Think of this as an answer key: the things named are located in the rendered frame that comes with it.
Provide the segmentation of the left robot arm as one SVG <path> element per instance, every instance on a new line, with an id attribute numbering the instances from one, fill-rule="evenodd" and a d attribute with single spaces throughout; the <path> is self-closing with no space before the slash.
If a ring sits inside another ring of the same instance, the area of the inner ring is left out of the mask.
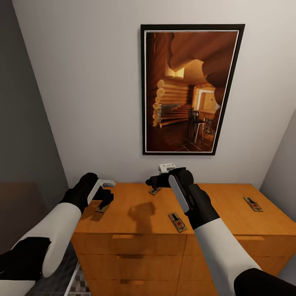
<path id="1" fill-rule="evenodd" d="M 92 200 L 113 201 L 113 180 L 84 175 L 60 203 L 28 231 L 10 251 L 0 255 L 0 296 L 25 296 L 60 265 L 76 226 Z"/>

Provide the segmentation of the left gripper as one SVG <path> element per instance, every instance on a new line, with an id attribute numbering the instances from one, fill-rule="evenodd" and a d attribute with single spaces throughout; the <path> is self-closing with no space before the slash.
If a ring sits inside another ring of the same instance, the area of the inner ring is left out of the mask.
<path id="1" fill-rule="evenodd" d="M 113 201 L 113 199 L 114 199 L 113 193 L 111 193 L 111 190 L 104 190 L 103 188 L 97 196 L 93 197 L 93 200 L 109 201 L 110 199 Z"/>

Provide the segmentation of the mousetrap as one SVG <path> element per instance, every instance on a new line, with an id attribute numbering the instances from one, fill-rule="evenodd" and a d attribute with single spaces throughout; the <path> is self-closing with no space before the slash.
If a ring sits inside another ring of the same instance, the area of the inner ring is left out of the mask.
<path id="1" fill-rule="evenodd" d="M 263 212 L 259 205 L 251 197 L 243 197 L 254 212 Z"/>
<path id="2" fill-rule="evenodd" d="M 108 206 L 110 205 L 111 202 L 112 202 L 111 199 L 109 201 L 103 200 L 100 203 L 100 205 L 97 207 L 97 209 L 95 210 L 95 212 L 104 213 L 106 211 L 106 209 L 108 208 Z"/>
<path id="3" fill-rule="evenodd" d="M 171 219 L 171 221 L 173 222 L 173 224 L 175 225 L 175 227 L 179 233 L 187 230 L 186 225 L 183 223 L 183 221 L 181 220 L 181 218 L 179 217 L 179 215 L 176 212 L 168 214 L 168 216 Z"/>
<path id="4" fill-rule="evenodd" d="M 153 188 L 151 190 L 149 190 L 149 193 L 152 195 L 157 194 L 163 187 L 158 187 L 158 188 Z"/>

